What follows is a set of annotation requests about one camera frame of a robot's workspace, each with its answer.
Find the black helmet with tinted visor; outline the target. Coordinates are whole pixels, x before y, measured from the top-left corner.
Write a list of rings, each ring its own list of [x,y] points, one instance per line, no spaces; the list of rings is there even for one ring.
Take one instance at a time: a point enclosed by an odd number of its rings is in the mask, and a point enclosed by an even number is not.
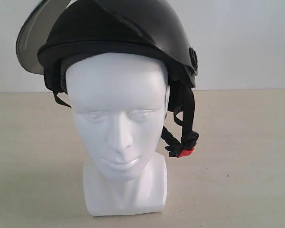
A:
[[[19,64],[43,75],[45,87],[66,93],[65,72],[76,60],[109,52],[136,54],[164,62],[171,88],[168,110],[182,127],[177,140],[166,128],[161,138],[170,157],[190,155],[199,134],[193,131],[196,51],[183,25],[165,0],[42,0],[16,40]]]

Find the white mannequin head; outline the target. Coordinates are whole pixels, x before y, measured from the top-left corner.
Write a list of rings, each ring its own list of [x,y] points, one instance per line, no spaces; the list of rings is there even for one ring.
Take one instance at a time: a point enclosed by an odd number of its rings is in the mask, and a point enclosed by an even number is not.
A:
[[[74,122],[88,154],[83,169],[93,216],[161,212],[167,169],[156,148],[170,88],[165,64],[140,55],[86,57],[65,73]]]

